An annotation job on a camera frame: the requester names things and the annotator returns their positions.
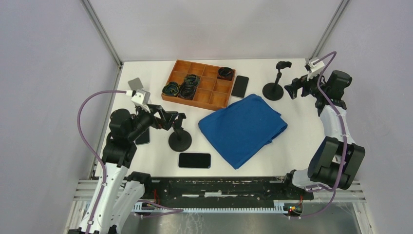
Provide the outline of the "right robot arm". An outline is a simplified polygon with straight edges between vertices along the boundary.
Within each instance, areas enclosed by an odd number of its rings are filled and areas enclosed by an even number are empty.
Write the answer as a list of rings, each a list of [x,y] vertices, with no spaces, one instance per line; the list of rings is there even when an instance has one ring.
[[[347,106],[342,97],[352,80],[349,74],[334,70],[327,81],[319,75],[312,79],[304,75],[284,87],[292,99],[297,97],[299,89],[302,97],[316,98],[315,107],[325,134],[308,168],[293,170],[291,180],[282,184],[284,197],[294,199],[301,189],[307,192],[347,190],[353,183],[365,149],[352,139],[346,123]]]

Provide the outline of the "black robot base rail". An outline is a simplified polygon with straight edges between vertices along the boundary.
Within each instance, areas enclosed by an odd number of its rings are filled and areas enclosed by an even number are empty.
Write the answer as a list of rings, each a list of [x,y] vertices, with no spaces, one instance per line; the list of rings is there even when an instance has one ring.
[[[152,177],[145,200],[170,208],[272,208],[274,201],[312,200],[291,177]]]

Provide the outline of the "blue cloth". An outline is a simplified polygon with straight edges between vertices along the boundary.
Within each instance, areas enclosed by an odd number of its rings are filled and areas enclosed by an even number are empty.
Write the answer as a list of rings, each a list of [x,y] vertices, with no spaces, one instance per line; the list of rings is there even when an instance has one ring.
[[[222,158],[239,169],[288,124],[261,96],[250,94],[204,117],[198,127]]]

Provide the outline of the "black phone under left arm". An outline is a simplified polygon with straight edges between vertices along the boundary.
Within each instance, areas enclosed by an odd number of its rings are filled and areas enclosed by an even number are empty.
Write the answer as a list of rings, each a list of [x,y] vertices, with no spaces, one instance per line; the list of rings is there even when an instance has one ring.
[[[140,135],[136,140],[136,145],[143,145],[150,143],[150,130],[147,129],[142,135]]]

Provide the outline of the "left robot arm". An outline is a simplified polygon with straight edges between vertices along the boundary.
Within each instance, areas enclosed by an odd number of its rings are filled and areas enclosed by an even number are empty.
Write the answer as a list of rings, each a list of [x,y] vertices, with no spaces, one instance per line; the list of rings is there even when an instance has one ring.
[[[181,127],[186,115],[153,104],[135,109],[136,114],[127,109],[112,112],[110,132],[99,158],[102,174],[85,216],[78,228],[68,231],[70,234],[119,234],[138,200],[152,195],[150,174],[127,175],[137,151],[135,141],[150,127],[167,131]]]

